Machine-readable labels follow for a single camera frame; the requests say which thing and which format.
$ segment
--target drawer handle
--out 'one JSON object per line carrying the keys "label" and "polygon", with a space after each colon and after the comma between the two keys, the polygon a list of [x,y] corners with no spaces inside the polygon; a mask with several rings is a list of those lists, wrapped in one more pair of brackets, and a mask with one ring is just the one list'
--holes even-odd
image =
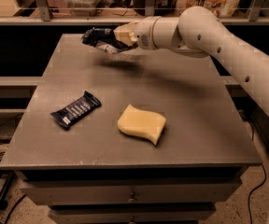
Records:
{"label": "drawer handle", "polygon": [[135,203],[137,201],[137,199],[135,198],[135,194],[133,192],[131,192],[130,194],[130,198],[128,199],[128,203]]}

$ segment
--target metal leg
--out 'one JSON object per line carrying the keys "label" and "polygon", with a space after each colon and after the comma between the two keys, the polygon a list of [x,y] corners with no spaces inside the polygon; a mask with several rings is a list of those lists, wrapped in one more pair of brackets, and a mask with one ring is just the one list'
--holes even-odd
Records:
{"label": "metal leg", "polygon": [[5,207],[7,206],[7,201],[5,200],[5,198],[7,197],[7,193],[11,188],[14,178],[14,172],[10,172],[7,176],[3,188],[0,191],[0,210],[5,209]]}

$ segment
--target metal frame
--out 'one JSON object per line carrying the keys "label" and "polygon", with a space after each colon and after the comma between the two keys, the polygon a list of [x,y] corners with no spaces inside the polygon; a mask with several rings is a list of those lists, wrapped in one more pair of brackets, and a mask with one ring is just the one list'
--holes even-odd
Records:
{"label": "metal frame", "polygon": [[[131,21],[139,21],[141,17],[85,17],[85,18],[54,18],[47,0],[35,0],[40,18],[10,17],[0,18],[0,25],[122,25]],[[262,8],[267,0],[253,0],[245,16],[220,18],[225,25],[269,25],[269,11]],[[154,0],[146,0],[146,16],[154,15]]]}

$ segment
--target table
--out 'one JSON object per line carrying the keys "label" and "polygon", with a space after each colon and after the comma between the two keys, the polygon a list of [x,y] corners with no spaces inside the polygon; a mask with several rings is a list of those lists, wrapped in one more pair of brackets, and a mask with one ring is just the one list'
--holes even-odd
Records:
{"label": "table", "polygon": [[[57,223],[209,217],[262,162],[210,57],[110,55],[80,38],[62,36],[0,168],[15,171],[21,190]],[[62,129],[50,113],[84,91],[102,106]],[[166,117],[157,146],[119,131],[128,104]]]}

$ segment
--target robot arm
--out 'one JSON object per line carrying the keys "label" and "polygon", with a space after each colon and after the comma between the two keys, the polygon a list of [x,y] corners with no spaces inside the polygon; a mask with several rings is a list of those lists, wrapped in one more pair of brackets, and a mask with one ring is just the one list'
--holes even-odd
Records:
{"label": "robot arm", "polygon": [[208,9],[190,7],[180,18],[147,17],[134,36],[142,49],[210,54],[269,117],[269,56],[230,33]]}

